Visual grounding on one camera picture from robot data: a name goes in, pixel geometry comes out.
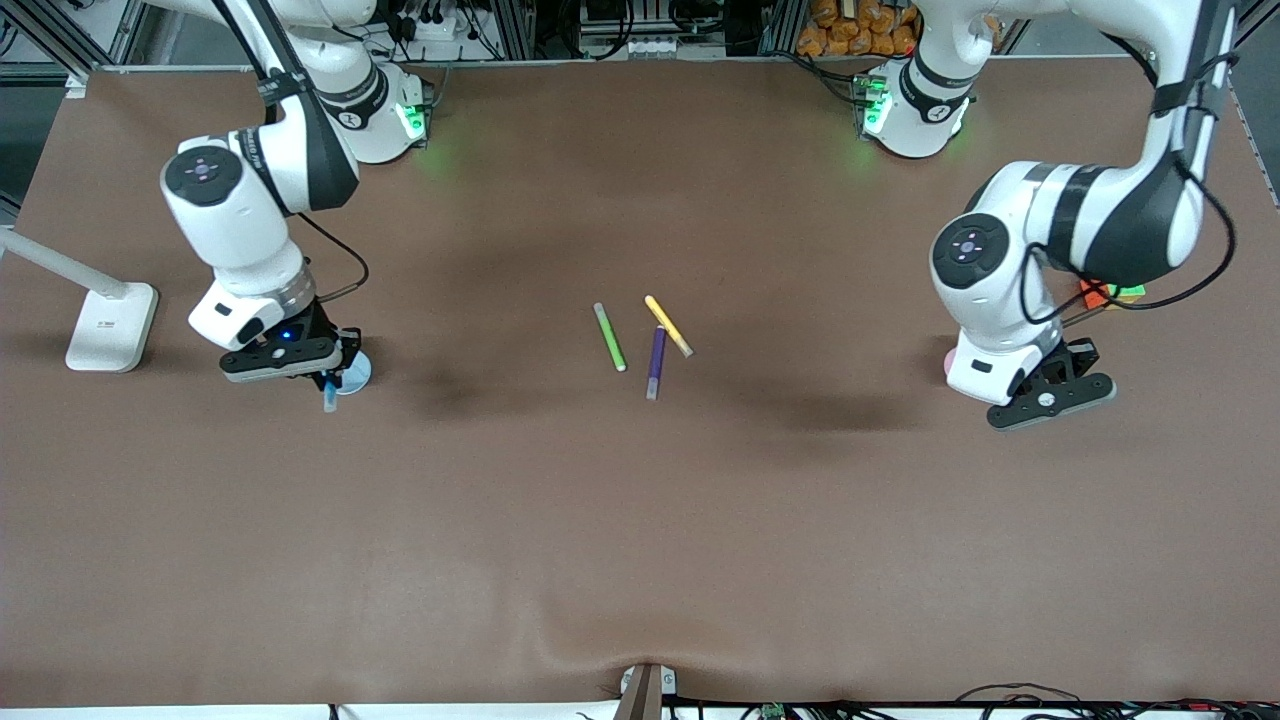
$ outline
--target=blue marker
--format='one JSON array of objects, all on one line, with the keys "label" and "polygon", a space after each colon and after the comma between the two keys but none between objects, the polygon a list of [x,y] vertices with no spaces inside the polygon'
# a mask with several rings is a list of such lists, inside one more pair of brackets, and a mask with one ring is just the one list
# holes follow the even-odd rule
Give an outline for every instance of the blue marker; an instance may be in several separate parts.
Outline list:
[{"label": "blue marker", "polygon": [[662,354],[667,347],[667,328],[658,325],[653,329],[653,351],[649,354],[649,388],[645,391],[645,400],[658,400],[658,383],[662,382]]}]

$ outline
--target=white lamp base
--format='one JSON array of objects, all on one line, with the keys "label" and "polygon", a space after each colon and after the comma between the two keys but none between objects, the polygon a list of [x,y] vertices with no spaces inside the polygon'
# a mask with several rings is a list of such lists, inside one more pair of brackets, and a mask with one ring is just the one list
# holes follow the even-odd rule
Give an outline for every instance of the white lamp base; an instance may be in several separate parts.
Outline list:
[{"label": "white lamp base", "polygon": [[124,283],[124,297],[88,291],[67,348],[67,366],[82,373],[128,373],[142,360],[160,293],[147,283]]}]

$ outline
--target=green marker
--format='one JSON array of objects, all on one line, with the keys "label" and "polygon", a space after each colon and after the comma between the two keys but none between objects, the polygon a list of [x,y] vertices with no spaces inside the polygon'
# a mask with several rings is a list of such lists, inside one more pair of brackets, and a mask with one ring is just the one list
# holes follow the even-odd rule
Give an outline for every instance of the green marker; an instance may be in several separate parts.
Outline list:
[{"label": "green marker", "polygon": [[595,304],[595,319],[600,322],[600,332],[604,333],[604,343],[609,346],[609,355],[613,356],[613,366],[617,368],[620,373],[625,373],[627,369],[627,361],[622,357],[622,348],[618,347],[618,338],[613,336],[613,325],[609,324],[609,316],[604,314],[604,305],[600,302]]}]

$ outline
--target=brown tabletop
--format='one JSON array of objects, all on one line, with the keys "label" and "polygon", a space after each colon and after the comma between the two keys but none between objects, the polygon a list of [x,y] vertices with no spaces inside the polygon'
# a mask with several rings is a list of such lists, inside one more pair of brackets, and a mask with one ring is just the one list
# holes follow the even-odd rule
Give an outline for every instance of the brown tabletop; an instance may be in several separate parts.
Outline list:
[{"label": "brown tabletop", "polygon": [[[1276,697],[1280,222],[1242,124],[1231,272],[1079,325],[1117,401],[998,434],[943,384],[929,243],[1006,161],[1130,163],[1149,91],[1126,60],[979,90],[908,161],[788,65],[460,70],[430,149],[317,215],[372,266],[330,313],[375,380],[325,415],[186,324],[210,273],[160,167],[259,122],[252,79],[92,78],[18,229],[161,301],[136,372],[76,374],[83,293],[3,264],[3,703],[591,700],[643,660],[740,700]],[[1210,215],[1151,290],[1222,245]],[[698,350],[658,402],[645,293]]]}]

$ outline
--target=marker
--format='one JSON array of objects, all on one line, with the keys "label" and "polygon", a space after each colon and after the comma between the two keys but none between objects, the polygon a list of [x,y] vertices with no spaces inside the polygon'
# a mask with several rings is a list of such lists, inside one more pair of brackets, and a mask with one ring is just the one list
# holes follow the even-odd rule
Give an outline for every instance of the marker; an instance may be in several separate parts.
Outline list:
[{"label": "marker", "polygon": [[622,348],[618,347],[618,338],[613,336],[613,325],[609,323],[609,316],[604,314],[604,304],[595,304],[595,319],[600,323],[600,333],[604,334],[604,343],[609,346],[609,355],[613,356],[613,366],[618,369],[620,373],[625,373],[627,369],[627,361],[622,357]]},{"label": "marker", "polygon": [[654,300],[652,295],[644,296],[644,304],[649,306],[649,311],[653,313],[654,318],[658,318],[658,322],[662,323],[662,327],[667,328],[667,334],[671,336],[671,342],[676,343],[676,347],[680,348],[680,352],[684,354],[685,357],[692,355],[694,348],[690,347],[687,342],[685,342],[685,336],[680,334],[680,331],[676,329],[676,324],[672,323],[671,318],[667,316],[667,313],[662,309],[662,305],[658,305],[658,301]]},{"label": "marker", "polygon": [[667,329],[658,325],[653,329],[653,351],[649,352],[649,388],[645,400],[658,400],[658,383],[662,382],[662,352],[667,347]]}]

